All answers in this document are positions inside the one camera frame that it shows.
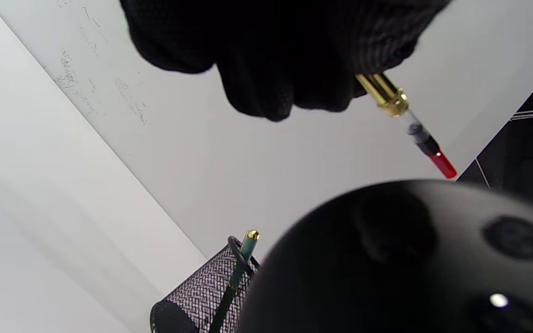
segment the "white light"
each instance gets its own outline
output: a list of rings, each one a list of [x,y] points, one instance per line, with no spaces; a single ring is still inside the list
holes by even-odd
[[[504,308],[509,305],[509,299],[503,294],[493,294],[490,296],[490,303],[497,308]]]

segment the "red syringe tip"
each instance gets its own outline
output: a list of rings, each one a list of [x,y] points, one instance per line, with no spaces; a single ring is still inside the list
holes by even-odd
[[[431,158],[431,161],[433,161],[433,163],[447,179],[452,179],[458,174],[455,168],[453,168],[450,160],[448,160],[448,158],[444,155],[444,152],[441,150],[438,151],[437,154],[429,156],[429,158]]]

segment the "black glove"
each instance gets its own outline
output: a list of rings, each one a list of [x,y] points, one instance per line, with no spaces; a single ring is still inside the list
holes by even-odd
[[[165,70],[217,64],[231,105],[273,121],[292,104],[343,111],[412,54],[448,0],[121,0],[141,55]]]

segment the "mesh pen holder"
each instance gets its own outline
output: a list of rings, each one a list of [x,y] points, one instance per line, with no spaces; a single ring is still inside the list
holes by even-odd
[[[237,262],[244,268],[244,274],[220,330],[234,333],[251,278],[259,268],[254,257],[250,257],[249,263],[243,260],[240,246],[240,241],[230,236],[227,246],[157,302],[151,310],[152,332],[208,333]]]

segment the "white wall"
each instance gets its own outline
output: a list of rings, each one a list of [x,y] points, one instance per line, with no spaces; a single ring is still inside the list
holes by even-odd
[[[203,262],[0,19],[0,333],[148,332]]]
[[[0,15],[206,256],[257,228],[260,257],[341,192],[440,177],[367,97],[279,124],[237,114],[216,70],[140,59],[118,0],[0,0]],[[455,0],[390,74],[463,171],[533,90],[533,1]]]

